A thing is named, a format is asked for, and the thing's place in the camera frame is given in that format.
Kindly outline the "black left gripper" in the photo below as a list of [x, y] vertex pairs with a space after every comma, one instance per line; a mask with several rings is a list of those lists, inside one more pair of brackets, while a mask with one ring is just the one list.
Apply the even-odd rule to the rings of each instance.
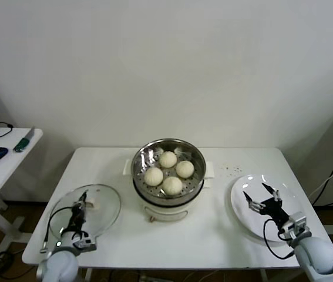
[[72, 215], [68, 223], [68, 231], [81, 231], [82, 226], [85, 223], [85, 202], [87, 199], [88, 191], [85, 190], [80, 196], [79, 200], [74, 202], [71, 208]]

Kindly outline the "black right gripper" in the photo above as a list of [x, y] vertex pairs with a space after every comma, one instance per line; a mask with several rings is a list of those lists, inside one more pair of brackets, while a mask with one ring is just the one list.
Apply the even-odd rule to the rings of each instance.
[[282, 228], [282, 226], [289, 220], [289, 215], [282, 209], [280, 193], [278, 190], [275, 190], [264, 182], [262, 182], [262, 186], [269, 192], [271, 197], [261, 203], [258, 203], [254, 202], [246, 192], [243, 192], [248, 203], [248, 207], [254, 212], [260, 212], [261, 215], [270, 216], [274, 220], [276, 226], [278, 228]]

